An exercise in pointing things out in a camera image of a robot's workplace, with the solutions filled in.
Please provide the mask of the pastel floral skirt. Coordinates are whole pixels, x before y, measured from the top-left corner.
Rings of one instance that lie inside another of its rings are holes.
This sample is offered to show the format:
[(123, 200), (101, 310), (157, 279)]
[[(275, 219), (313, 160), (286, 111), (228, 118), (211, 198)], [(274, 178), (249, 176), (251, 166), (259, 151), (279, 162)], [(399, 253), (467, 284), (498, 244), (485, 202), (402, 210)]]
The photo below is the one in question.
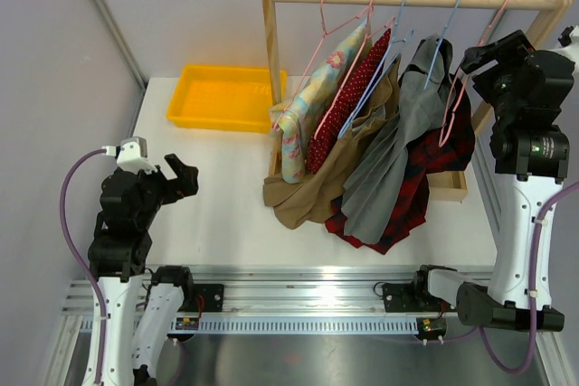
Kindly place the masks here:
[(296, 184), (304, 178), (308, 142), (358, 53), (369, 46), (365, 41), (366, 28), (367, 22), (363, 21), (318, 66), (294, 97), (270, 108), (272, 129), (281, 137), (280, 172), (285, 182)]

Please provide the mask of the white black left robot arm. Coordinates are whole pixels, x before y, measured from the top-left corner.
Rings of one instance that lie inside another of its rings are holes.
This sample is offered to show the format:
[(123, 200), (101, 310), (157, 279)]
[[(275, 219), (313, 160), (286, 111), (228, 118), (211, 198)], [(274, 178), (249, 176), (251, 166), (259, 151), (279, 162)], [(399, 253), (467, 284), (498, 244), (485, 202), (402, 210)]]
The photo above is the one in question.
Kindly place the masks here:
[(162, 206), (198, 192), (196, 167), (174, 154), (165, 160), (173, 179), (158, 167), (117, 169), (101, 185), (101, 211), (88, 252), (94, 302), (86, 385), (156, 385), (171, 321), (195, 303), (190, 269), (161, 266), (152, 275), (144, 314), (135, 319), (152, 246), (148, 230)]

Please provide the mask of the grey skirt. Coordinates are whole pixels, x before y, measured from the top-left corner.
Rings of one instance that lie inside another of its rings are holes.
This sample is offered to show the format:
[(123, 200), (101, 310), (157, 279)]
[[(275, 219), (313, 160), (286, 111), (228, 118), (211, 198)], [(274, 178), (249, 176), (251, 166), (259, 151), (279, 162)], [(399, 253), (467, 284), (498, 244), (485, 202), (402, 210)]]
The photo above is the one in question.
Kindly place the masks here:
[(377, 243), (390, 220), (408, 161), (407, 146), (442, 126), (453, 55), (452, 45), (445, 39), (428, 89), (423, 89), (438, 38), (434, 34), (420, 41), (399, 80), (398, 113), (394, 121), (380, 130), (344, 184), (342, 207), (349, 218), (346, 234), (365, 243)]

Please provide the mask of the red white polka-dot skirt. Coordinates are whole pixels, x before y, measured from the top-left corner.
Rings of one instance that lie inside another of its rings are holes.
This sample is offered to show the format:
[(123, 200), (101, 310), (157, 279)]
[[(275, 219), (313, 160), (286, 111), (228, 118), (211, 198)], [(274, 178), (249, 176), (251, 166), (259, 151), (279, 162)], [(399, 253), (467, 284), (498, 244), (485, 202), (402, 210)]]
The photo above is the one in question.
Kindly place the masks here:
[(306, 169), (309, 173), (315, 174), (329, 156), (337, 142), (341, 127), (355, 108), (386, 51), (390, 42), (391, 31), (391, 29), (387, 29), (364, 59), (356, 64), (341, 92), (335, 97), (333, 105), (321, 119), (308, 144)]

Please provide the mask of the yellow plastic tray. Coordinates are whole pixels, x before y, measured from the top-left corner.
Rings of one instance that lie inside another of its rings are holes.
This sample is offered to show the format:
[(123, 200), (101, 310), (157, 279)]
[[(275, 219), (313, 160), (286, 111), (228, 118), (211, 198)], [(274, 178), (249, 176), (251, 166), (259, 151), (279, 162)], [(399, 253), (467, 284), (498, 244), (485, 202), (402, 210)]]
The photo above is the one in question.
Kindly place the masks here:
[(186, 65), (166, 118), (177, 127), (266, 134), (273, 105), (266, 68)]

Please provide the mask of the tan brown skirt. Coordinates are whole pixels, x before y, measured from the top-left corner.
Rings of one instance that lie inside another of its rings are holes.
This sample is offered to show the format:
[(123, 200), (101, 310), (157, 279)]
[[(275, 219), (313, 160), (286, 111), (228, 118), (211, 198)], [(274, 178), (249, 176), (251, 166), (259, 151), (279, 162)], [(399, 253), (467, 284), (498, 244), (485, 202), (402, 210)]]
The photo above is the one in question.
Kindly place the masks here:
[(265, 178), (264, 204), (285, 227), (295, 230), (305, 221), (323, 223), (332, 215), (330, 203), (344, 193), (344, 184), (366, 149), (397, 115), (399, 65), (396, 61), (379, 81), (361, 115), (332, 146), (316, 173), (306, 174), (297, 184), (286, 183), (280, 174)]

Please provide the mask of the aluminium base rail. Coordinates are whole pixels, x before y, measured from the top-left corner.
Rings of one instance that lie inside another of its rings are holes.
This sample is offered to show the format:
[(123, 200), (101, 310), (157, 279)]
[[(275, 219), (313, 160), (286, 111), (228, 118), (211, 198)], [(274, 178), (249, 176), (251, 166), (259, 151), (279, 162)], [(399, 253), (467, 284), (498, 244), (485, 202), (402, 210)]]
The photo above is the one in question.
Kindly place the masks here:
[(219, 284), (219, 312), (180, 312), (170, 334), (417, 334), (420, 314), (388, 312), (381, 286), (412, 280), (411, 267), (191, 268), (195, 285)]

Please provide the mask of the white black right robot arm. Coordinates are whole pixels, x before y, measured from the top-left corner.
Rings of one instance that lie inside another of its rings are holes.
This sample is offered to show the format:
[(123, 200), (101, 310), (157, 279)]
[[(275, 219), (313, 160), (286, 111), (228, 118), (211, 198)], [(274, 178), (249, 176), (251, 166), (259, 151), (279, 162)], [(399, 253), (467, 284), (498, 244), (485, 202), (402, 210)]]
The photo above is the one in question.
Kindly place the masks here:
[(411, 300), (421, 310), (453, 306), (464, 325), (559, 332), (565, 317), (552, 307), (547, 214), (567, 190), (570, 145), (555, 120), (578, 74), (578, 28), (566, 27), (550, 50), (515, 31), (469, 48), (460, 67), (495, 113), (490, 148), (504, 187), (498, 253), (487, 285), (421, 267)]

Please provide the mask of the wooden clothes rack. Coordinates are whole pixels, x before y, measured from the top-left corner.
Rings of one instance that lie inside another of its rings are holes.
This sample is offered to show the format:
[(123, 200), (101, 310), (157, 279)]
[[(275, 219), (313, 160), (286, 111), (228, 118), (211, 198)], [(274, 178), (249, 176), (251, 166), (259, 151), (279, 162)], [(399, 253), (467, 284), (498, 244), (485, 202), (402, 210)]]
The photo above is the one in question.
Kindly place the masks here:
[(275, 103), (280, 103), (284, 91), (281, 87), (280, 56), (277, 33), (276, 5), (288, 4), (315, 4), (324, 2), (334, 5), (366, 5), (375, 6), (410, 6), (486, 10), (518, 10), (536, 11), (533, 23), (526, 31), (528, 40), (534, 47), (540, 47), (560, 24), (570, 10), (574, 0), (261, 0), (263, 20), (265, 26), (268, 67), (270, 72), (271, 92)]

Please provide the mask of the red black plaid skirt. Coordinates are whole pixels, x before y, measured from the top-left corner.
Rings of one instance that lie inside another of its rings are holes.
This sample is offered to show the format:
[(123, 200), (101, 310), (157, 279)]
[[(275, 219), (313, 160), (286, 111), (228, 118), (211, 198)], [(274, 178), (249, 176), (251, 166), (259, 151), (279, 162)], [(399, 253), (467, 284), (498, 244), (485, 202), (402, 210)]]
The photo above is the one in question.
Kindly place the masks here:
[(390, 220), (380, 234), (377, 243), (365, 243), (345, 230), (349, 218), (343, 213), (342, 198), (331, 202), (334, 213), (326, 220), (328, 232), (336, 234), (355, 248), (364, 245), (381, 254), (408, 237), (410, 231), (426, 222), (425, 214), (429, 201), (428, 174), (446, 171), (462, 171), (470, 162), (475, 146), (475, 133), (470, 123), (470, 100), (459, 79), (454, 81), (455, 89), (460, 92), (460, 102), (449, 115), (453, 120), (450, 135), (442, 146), (439, 145), (440, 131), (428, 131), (415, 139), (407, 147), (408, 161), (400, 192), (391, 212)]

